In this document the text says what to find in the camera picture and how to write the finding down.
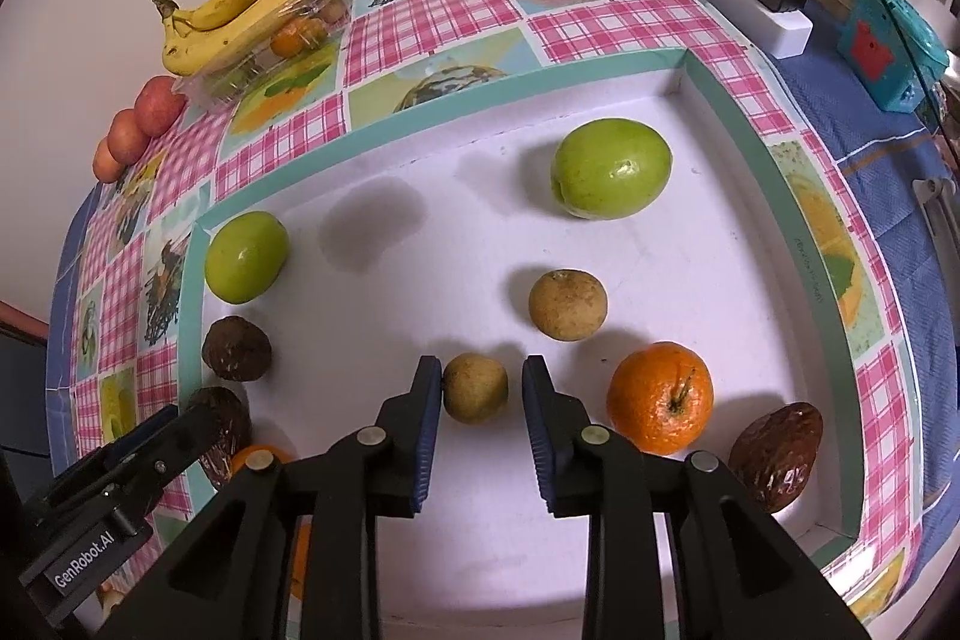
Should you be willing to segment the orange tangerine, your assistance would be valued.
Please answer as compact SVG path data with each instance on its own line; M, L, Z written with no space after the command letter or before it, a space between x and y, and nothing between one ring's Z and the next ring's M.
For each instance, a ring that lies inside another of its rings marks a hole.
M272 463L286 464L293 461L295 457L291 453L286 453L281 448L267 443L252 443L247 447L241 448L233 458L231 458L231 474L236 476L244 468L251 470L262 470L265 466Z
M290 593L293 598L302 599L304 581L306 581L306 565L308 565L309 537L311 537L311 520L304 518L299 522L298 531L293 544L293 564L291 564Z

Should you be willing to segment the dark brown date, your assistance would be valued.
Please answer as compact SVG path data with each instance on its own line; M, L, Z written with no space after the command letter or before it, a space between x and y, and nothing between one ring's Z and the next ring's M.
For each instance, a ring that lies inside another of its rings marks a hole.
M218 429L212 447L199 458L206 479L217 491L235 474L233 458L252 443L251 416L236 393L224 386L202 386L187 401L187 408L205 406L217 418Z
M252 321L229 315L213 321L202 344L202 360L221 380L260 380L272 367L274 349Z
M727 466L763 510L781 512L804 492L822 437L822 413L813 404L786 404L740 432Z

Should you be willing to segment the orange tangerine tray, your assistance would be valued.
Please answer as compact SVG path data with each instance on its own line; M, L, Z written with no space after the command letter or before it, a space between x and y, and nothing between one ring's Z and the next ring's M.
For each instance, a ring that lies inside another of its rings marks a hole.
M713 379L692 349L653 342L620 362L605 408L613 429L641 452L674 455L706 429L715 408Z

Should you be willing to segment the brown longan fruit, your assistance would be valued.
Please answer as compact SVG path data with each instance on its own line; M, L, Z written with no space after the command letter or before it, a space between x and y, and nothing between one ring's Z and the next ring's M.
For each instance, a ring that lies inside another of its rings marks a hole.
M556 341L590 338L607 314L604 285L582 269L550 269L529 292L532 323Z
M508 372L493 357L459 354L444 369L443 396L452 419L460 424L482 424L508 403Z

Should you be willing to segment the small green jujube fruit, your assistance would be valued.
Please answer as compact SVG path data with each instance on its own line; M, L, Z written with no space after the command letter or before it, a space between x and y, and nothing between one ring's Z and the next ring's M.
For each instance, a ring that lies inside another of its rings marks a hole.
M290 237L274 214L239 214L218 230L206 250L206 286L228 304L245 304L272 287L288 253Z

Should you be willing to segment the large green jujube fruit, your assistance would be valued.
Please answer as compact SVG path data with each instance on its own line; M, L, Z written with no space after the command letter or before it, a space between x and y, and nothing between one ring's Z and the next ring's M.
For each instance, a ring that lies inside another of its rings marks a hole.
M556 148L551 193L576 218L628 218L661 195L673 162L672 149L649 125L619 117L590 120Z

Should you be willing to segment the white tray teal rim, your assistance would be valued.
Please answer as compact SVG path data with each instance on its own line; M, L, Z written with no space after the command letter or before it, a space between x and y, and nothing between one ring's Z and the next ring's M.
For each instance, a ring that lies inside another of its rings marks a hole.
M550 190L556 146L590 120L638 120L672 149L664 191L640 213L571 216ZM726 455L755 417L791 401L822 413L811 481L779 514L817 564L856 541L864 456L853 358L835 284L796 181L696 55L633 52L475 86L348 133L195 221L178 341L200 348L231 305L206 286L213 236L252 209L290 237L280 276L241 315L274 362L245 388L254 427L299 456L324 452L410 385L425 356L485 354L519 374L545 359L562 392L604 420L613 370L653 342L692 349L715 409L698 447ZM550 269L605 287L604 325L544 335L529 292Z

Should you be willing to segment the small orange peach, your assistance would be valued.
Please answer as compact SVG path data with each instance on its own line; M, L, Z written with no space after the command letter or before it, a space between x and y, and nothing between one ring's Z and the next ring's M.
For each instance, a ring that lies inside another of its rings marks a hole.
M101 184L114 184L124 174L125 166L112 156L106 138L101 138L98 146L96 146L91 169L93 169L96 181L101 182Z

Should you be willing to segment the medium red apple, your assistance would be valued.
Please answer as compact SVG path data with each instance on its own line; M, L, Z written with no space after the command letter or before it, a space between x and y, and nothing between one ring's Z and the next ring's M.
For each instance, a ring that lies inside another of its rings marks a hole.
M122 166L140 161L149 145L149 136L137 124L133 109L122 109L114 115L106 136L107 151Z

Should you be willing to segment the large red apple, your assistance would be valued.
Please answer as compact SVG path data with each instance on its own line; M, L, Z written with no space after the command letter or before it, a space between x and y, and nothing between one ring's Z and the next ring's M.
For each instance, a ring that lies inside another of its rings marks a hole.
M174 83L172 76L153 76L135 99L135 122L149 138L163 136L187 103L187 97L174 91Z

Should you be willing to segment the smartphone on stand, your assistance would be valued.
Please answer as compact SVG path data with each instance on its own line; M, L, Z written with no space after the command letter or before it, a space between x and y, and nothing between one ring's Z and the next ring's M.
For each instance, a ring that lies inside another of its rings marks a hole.
M932 245L944 276L953 325L958 325L960 305L960 229L958 229L958 187L950 177L916 179L914 198L923 211Z

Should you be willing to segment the tangerine inside plastic container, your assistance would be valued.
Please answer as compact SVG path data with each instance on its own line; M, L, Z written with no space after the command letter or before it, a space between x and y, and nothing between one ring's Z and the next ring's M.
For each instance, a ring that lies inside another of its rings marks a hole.
M280 58L293 58L311 44L309 34L298 21L291 21L272 35L270 50Z

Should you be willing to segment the white power strip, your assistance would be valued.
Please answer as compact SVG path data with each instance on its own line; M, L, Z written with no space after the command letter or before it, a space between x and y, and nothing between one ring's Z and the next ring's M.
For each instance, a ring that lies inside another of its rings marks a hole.
M770 11L758 0L708 0L755 46L778 60L807 49L814 23L802 11Z

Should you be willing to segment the teal plastic toy box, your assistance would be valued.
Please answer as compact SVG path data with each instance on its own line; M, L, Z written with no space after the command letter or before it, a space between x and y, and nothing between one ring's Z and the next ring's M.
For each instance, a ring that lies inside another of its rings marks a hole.
M939 35L907 0L854 0L836 48L884 112L914 112L949 66Z

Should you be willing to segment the pink checkered fruit tablecloth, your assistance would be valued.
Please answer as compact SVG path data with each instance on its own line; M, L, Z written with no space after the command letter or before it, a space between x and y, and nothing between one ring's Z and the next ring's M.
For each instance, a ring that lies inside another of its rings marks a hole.
M161 280L160 253L184 253L204 209L420 101L551 65L688 50L796 181L820 252L850 262L836 305L857 374L864 505L859 536L828 573L859 612L879 615L923 559L926 356L911 342L910 291L885 239L885 218L907 208L905 181L854 146L854 114L871 99L835 42L832 21L820 18L805 52L778 60L711 0L348 2L317 46L239 65L212 96L187 101L119 182L94 188L78 209L47 364L53 464L67 468L106 442L107 406L122 385L139 416L194 385L178 341L187 302Z

